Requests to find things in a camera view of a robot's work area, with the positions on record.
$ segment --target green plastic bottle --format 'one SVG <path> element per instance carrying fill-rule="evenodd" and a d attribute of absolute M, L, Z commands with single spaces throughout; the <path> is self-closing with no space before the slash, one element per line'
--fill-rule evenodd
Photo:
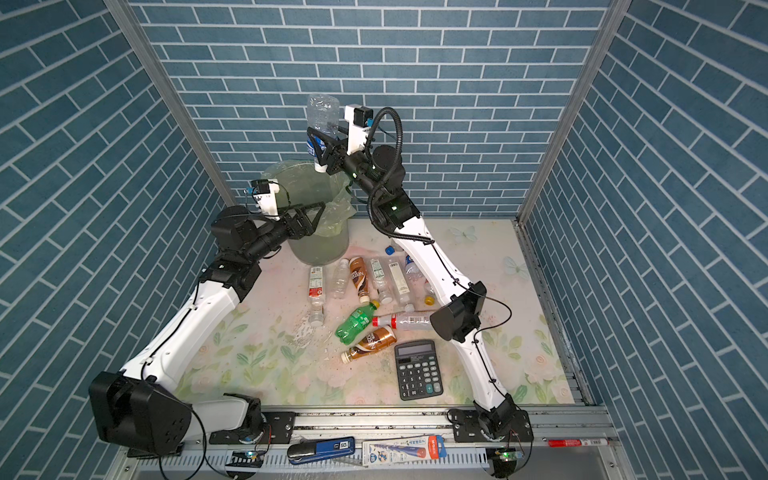
<path fill-rule="evenodd" d="M 354 342 L 358 334 L 371 324 L 373 312 L 377 308 L 379 308 L 379 302 L 375 300 L 372 300 L 368 305 L 357 307 L 352 315 L 347 317 L 346 321 L 336 329 L 336 336 L 339 337 L 341 343 L 349 345 Z"/>

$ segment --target blue brick wall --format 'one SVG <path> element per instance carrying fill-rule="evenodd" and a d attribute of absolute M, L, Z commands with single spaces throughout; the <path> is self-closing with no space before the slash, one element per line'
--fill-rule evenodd
<path fill-rule="evenodd" d="M 768 4 L 634 0 L 529 228 L 642 478 L 768 478 Z"/>
<path fill-rule="evenodd" d="M 398 110 L 422 211 L 484 217 L 517 213 L 608 2 L 131 4 L 238 194 L 310 158 L 304 108 L 320 91 Z"/>
<path fill-rule="evenodd" d="M 221 200 L 101 0 L 0 0 L 0 145 L 0 478 L 103 478 L 88 384 L 188 295 Z"/>

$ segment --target black calculator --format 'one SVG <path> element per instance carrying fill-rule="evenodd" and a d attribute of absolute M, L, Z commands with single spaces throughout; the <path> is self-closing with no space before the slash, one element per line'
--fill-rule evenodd
<path fill-rule="evenodd" d="M 435 342 L 416 340 L 395 345 L 395 365 L 401 399 L 425 399 L 442 394 Z"/>

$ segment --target table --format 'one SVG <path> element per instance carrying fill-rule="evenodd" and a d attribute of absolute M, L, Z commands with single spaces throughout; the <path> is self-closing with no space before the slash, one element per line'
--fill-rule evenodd
<path fill-rule="evenodd" d="M 512 308 L 509 322 L 482 335 L 499 380 L 515 401 L 573 403 L 512 222 L 428 219 L 427 226 L 467 277 L 482 280 L 489 296 Z M 389 238 L 376 232 L 367 219 L 349 220 L 349 237 L 345 258 L 386 257 Z M 404 259 L 404 253 L 396 256 Z M 326 281 L 336 264 L 326 266 Z M 472 403 L 472 389 L 455 347 L 434 331 L 396 331 L 399 342 L 435 340 L 445 383 L 440 396 L 404 402 L 399 398 L 393 349 L 347 365 L 341 361 L 341 353 L 349 347 L 333 332 L 359 305 L 351 285 L 345 298 L 326 299 L 325 324 L 314 329 L 306 322 L 309 267 L 285 247 L 273 259 L 262 261 L 261 268 L 249 295 L 220 323 L 188 366 L 175 392 L 180 399 L 197 402 L 236 392 L 258 397 L 269 406 Z M 417 310 L 428 308 L 422 299 Z M 379 309 L 381 315 L 392 311 L 392 306 Z M 500 323 L 506 316 L 503 306 L 485 301 L 483 326 Z"/>

